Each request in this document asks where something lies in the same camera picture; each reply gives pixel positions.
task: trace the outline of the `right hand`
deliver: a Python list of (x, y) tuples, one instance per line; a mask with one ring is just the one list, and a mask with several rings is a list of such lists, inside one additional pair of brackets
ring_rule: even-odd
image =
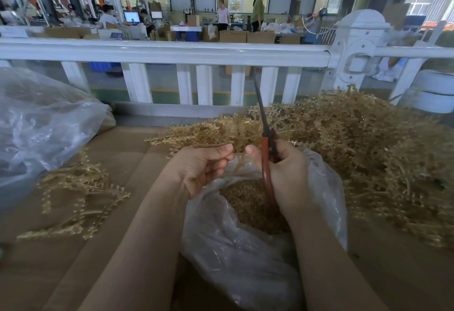
[[(294, 148), (287, 141), (277, 139), (276, 148), (279, 163), (270, 162), (271, 181), (274, 194), (287, 220), (292, 214), (301, 214), (301, 210), (313, 207), (307, 181), (307, 161), (303, 152)], [(262, 171), (262, 153), (254, 145), (246, 147), (246, 153), (258, 170)]]

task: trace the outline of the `right forearm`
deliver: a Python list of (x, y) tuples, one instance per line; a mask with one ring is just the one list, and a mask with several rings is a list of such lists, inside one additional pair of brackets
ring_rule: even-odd
[(293, 212), (287, 220), (297, 247), (307, 309), (387, 310), (337, 241), (320, 208)]

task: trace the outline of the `white fence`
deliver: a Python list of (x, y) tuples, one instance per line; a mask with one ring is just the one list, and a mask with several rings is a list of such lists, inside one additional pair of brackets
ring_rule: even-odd
[[(373, 57), (408, 57), (390, 96), (397, 103), (396, 96), (410, 87), (427, 58), (454, 58), (454, 48), (431, 47), (435, 33), (431, 42), (418, 41), (416, 47), (378, 47), (388, 28), (380, 13), (361, 10), (338, 22), (332, 45), (0, 38), (0, 66), (11, 66), (10, 60), (61, 61), (69, 82), (90, 92), (81, 61), (121, 62), (131, 102), (121, 102), (119, 108), (126, 113), (208, 118), (233, 113), (243, 105), (246, 66), (263, 67), (260, 89), (268, 106), (274, 99), (279, 67), (289, 67), (282, 102), (292, 104), (304, 67), (326, 67), (323, 90), (345, 89), (352, 83), (359, 88)], [(153, 104), (145, 63), (177, 65), (181, 105)], [(191, 106), (190, 64), (196, 65), (198, 106)], [(213, 65), (233, 65), (231, 107), (213, 106)]]

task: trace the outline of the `scissors blade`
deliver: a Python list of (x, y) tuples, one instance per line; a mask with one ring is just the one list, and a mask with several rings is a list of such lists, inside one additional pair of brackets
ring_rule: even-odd
[(255, 78), (254, 78), (254, 86), (256, 88), (258, 106), (260, 108), (260, 115), (261, 115), (262, 122), (263, 122), (263, 136), (269, 136), (270, 135), (270, 126), (268, 125), (268, 122), (266, 121), (266, 114), (265, 114), (265, 109), (263, 108), (262, 95), (260, 94), (260, 89), (257, 85)]

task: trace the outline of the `computer monitor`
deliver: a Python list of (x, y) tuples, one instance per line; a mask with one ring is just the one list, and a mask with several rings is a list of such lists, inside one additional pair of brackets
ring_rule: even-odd
[(151, 18), (162, 19), (162, 12), (161, 11), (151, 11)]
[(134, 11), (124, 11), (124, 17), (127, 23), (140, 23), (139, 14)]

